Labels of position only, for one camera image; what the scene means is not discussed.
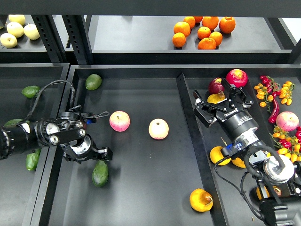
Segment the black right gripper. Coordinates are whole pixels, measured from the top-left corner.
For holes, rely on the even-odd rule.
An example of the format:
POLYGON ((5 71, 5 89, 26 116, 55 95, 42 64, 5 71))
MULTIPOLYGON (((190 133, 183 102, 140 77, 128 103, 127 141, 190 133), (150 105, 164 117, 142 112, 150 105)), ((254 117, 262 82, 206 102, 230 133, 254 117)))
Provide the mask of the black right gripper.
POLYGON ((209 128, 217 120, 230 140, 235 140, 247 131, 255 132, 258 123, 246 110, 253 105, 253 99, 243 87, 230 84, 225 78, 221 84, 224 87, 226 100, 222 105, 205 101, 197 90, 193 91, 195 98, 195 116, 209 128))

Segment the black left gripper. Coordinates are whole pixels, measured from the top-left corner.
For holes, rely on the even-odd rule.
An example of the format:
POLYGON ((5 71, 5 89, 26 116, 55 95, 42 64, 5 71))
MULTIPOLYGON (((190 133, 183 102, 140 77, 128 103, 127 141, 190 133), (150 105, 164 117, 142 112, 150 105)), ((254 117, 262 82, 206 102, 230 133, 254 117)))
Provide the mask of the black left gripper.
POLYGON ((61 144, 63 150, 63 158, 66 161, 74 161, 81 164, 87 160, 111 161, 113 151, 109 147, 97 149, 93 147, 94 142, 90 135, 84 138, 72 141, 72 144, 61 144))

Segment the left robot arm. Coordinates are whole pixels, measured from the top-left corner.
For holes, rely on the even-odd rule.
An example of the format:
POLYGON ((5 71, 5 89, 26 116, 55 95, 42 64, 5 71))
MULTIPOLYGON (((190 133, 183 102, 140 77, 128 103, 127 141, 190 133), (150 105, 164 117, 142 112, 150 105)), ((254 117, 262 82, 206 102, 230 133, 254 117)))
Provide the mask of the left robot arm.
POLYGON ((39 147, 59 146, 64 150, 63 157, 66 161, 81 163, 90 159, 112 160, 112 150, 108 147, 97 148, 86 131, 87 124, 108 116, 109 112, 100 114, 77 112, 77 107, 73 104, 74 99, 75 88, 69 81, 56 80, 44 86, 37 93, 32 109, 25 119, 0 129, 0 158, 6 159, 15 153, 33 151, 39 147), (69 111, 60 113, 57 118, 28 122, 42 92, 51 85, 64 82, 71 88, 69 111))

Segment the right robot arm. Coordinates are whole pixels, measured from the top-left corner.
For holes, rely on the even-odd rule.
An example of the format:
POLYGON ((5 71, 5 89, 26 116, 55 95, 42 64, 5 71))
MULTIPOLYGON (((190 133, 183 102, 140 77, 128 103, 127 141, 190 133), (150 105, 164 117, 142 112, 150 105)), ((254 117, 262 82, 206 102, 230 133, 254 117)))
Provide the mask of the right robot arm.
POLYGON ((261 195, 259 209, 249 202, 243 187, 238 191, 253 214, 267 226, 299 226, 301 224, 301 163, 291 162, 278 154, 274 148, 265 145, 257 135, 257 122, 248 112, 254 101, 234 84, 222 79, 226 97, 216 104, 209 103, 197 90, 194 113, 209 127, 219 122, 231 144, 221 149, 222 158, 242 157, 247 173, 256 180, 261 195))

